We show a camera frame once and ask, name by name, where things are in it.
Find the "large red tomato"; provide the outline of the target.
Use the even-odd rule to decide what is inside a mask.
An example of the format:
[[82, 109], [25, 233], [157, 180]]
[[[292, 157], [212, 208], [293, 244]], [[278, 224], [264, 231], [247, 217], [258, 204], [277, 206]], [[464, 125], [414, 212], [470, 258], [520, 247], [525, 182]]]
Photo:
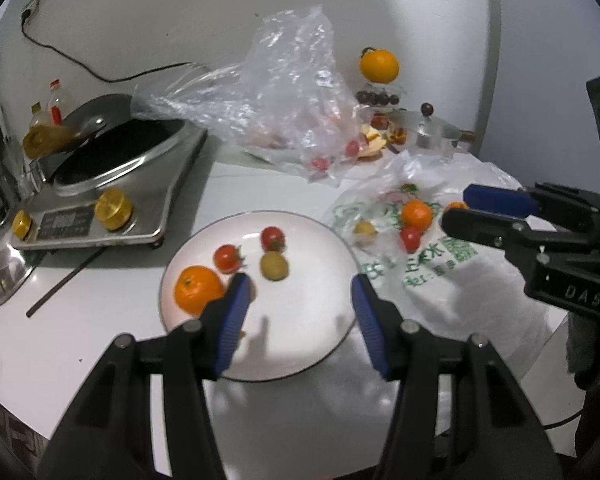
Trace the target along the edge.
[[283, 252], [286, 248], [284, 232], [277, 226], [267, 226], [260, 233], [260, 242], [265, 252]]

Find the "red cap sauce bottle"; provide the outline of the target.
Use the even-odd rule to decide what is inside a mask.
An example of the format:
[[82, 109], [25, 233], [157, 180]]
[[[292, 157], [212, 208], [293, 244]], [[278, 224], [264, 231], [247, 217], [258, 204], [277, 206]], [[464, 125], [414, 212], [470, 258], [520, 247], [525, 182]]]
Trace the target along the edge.
[[62, 93], [62, 87], [59, 79], [55, 79], [50, 82], [50, 99], [47, 103], [47, 109], [52, 116], [53, 124], [61, 126], [64, 121], [64, 94]]

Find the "clear plastic bag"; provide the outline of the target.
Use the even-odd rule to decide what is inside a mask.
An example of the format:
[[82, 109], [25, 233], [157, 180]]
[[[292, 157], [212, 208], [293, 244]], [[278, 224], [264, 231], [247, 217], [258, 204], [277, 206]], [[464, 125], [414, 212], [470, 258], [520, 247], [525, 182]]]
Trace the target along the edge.
[[320, 6], [268, 16], [242, 62], [193, 64], [140, 84], [133, 117], [181, 119], [277, 169], [338, 184], [364, 153], [361, 107], [334, 57]]

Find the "black chopstick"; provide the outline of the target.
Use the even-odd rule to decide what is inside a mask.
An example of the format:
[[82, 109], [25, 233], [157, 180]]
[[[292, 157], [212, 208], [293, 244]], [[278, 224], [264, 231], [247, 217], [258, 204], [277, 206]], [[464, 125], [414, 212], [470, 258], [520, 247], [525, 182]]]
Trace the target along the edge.
[[106, 250], [106, 247], [97, 249], [96, 252], [93, 252], [91, 255], [89, 255], [76, 268], [70, 271], [59, 282], [57, 282], [53, 287], [51, 287], [38, 301], [35, 301], [32, 307], [30, 307], [27, 310], [26, 318], [32, 318], [32, 316], [35, 315], [35, 313], [38, 312], [38, 310], [40, 310], [48, 300], [52, 299], [53, 296], [55, 296], [61, 289], [63, 289], [68, 283], [70, 283], [78, 274], [80, 274], [91, 263], [93, 263], [100, 256], [102, 256], [106, 252]]

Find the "steel induction cooker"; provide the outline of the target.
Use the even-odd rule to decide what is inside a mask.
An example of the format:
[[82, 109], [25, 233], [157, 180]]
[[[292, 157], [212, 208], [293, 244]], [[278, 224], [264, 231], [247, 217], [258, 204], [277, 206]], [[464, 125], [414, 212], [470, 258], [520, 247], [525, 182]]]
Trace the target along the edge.
[[184, 120], [114, 127], [71, 153], [21, 207], [31, 221], [15, 248], [159, 246], [172, 203], [207, 133]]

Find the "orange peel pieces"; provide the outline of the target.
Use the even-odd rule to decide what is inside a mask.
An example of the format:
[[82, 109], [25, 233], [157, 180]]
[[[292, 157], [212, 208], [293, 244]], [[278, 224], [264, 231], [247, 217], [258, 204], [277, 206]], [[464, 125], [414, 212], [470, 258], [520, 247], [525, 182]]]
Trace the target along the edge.
[[386, 130], [377, 130], [371, 125], [361, 127], [362, 144], [358, 152], [358, 159], [378, 159], [384, 151], [398, 154], [406, 144], [407, 132], [402, 127], [389, 127]]

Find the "steel pot lid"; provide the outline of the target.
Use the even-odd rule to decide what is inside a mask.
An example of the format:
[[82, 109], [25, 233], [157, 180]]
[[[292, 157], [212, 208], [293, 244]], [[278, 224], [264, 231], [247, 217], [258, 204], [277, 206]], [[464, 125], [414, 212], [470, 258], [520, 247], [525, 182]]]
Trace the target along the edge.
[[22, 252], [0, 231], [0, 306], [15, 295], [44, 256], [45, 252]]

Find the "orange on top of box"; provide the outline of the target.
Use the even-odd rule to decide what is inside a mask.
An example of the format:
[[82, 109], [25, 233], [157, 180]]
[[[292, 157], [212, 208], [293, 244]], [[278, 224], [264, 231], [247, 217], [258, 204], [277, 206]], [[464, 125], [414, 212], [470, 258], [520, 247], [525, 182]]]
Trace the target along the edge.
[[362, 51], [358, 68], [374, 84], [391, 84], [400, 74], [400, 64], [393, 53], [371, 47]]

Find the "clear condiment bottle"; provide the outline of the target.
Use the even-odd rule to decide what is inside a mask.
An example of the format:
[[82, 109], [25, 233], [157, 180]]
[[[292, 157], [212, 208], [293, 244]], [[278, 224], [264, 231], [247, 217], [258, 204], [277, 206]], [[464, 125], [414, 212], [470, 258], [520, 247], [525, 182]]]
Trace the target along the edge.
[[42, 107], [40, 102], [35, 102], [31, 106], [31, 120], [29, 122], [29, 128], [33, 129], [38, 126], [51, 126], [53, 125], [53, 119], [50, 117], [50, 113]]

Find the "white plate dark rim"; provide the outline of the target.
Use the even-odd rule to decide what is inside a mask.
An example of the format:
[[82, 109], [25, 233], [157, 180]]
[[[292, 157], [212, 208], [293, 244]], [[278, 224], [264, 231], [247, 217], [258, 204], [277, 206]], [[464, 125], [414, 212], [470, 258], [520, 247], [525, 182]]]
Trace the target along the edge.
[[[260, 272], [261, 232], [269, 226], [285, 237], [289, 274], [271, 282]], [[215, 221], [185, 242], [164, 270], [161, 321], [173, 330], [189, 318], [175, 302], [178, 277], [189, 266], [213, 266], [216, 248], [239, 248], [242, 272], [253, 282], [250, 304], [232, 364], [224, 377], [235, 382], [270, 382], [297, 375], [323, 361], [354, 323], [350, 285], [360, 267], [346, 242], [328, 226], [301, 214], [259, 210]]]

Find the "orange mandarin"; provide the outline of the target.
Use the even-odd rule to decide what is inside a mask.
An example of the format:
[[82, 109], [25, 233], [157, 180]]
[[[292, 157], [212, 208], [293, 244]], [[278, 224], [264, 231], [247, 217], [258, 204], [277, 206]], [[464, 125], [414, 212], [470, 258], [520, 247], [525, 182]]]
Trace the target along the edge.
[[184, 312], [199, 316], [207, 304], [220, 299], [225, 287], [219, 275], [206, 266], [188, 266], [176, 281], [173, 297]]
[[453, 202], [453, 203], [450, 203], [448, 206], [446, 206], [444, 211], [447, 212], [447, 211], [452, 210], [452, 209], [463, 209], [463, 210], [466, 210], [466, 209], [469, 209], [469, 207], [464, 202]]
[[430, 228], [434, 213], [422, 200], [410, 200], [402, 207], [400, 218], [404, 228], [414, 228], [423, 233]]

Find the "printed white plastic bag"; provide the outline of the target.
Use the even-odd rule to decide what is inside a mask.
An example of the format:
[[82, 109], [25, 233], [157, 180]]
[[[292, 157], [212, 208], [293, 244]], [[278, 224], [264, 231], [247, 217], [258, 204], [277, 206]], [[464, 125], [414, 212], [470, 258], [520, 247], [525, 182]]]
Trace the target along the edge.
[[[503, 170], [469, 154], [404, 153], [342, 193], [323, 220], [353, 249], [381, 298], [431, 333], [466, 339], [483, 333], [517, 377], [526, 374], [550, 338], [548, 307], [524, 294], [517, 269], [495, 248], [456, 240], [443, 232], [445, 207], [468, 185], [519, 188]], [[400, 240], [402, 207], [422, 200], [434, 213], [417, 252]], [[358, 244], [355, 225], [372, 222], [373, 244]]]

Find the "clear box of dates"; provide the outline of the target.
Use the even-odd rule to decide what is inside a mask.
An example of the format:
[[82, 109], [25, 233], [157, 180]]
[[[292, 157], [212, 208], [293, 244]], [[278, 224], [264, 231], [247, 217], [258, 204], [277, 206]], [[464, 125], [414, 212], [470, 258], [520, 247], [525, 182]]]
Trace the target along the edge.
[[364, 106], [397, 107], [403, 91], [395, 84], [366, 82], [354, 92], [355, 99]]

